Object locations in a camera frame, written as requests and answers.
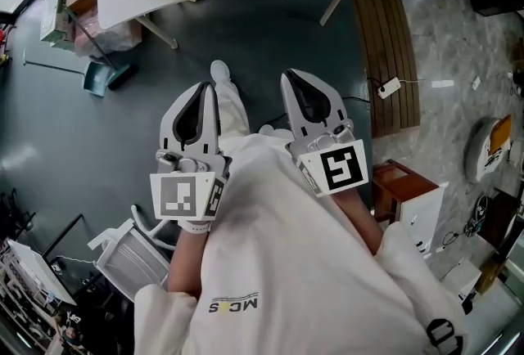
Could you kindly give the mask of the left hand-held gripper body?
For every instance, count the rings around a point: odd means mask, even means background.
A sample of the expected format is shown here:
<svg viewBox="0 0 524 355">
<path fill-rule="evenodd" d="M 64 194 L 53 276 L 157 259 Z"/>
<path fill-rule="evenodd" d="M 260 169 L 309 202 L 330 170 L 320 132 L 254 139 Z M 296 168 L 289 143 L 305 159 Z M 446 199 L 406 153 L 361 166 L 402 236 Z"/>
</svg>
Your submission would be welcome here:
<svg viewBox="0 0 524 355">
<path fill-rule="evenodd" d="M 156 152 L 158 169 L 150 175 L 154 214 L 171 221 L 213 221 L 233 159 L 217 155 Z"/>
</svg>

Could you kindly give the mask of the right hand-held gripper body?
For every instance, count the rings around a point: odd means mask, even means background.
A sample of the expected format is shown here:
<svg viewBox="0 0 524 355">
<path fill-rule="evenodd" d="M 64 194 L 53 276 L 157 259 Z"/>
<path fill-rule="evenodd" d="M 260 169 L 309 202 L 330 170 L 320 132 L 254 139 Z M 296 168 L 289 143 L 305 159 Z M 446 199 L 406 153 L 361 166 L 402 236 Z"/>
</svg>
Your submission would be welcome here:
<svg viewBox="0 0 524 355">
<path fill-rule="evenodd" d="M 333 195 L 368 182 L 364 143 L 344 119 L 328 129 L 286 145 L 292 161 L 317 197 Z"/>
</svg>

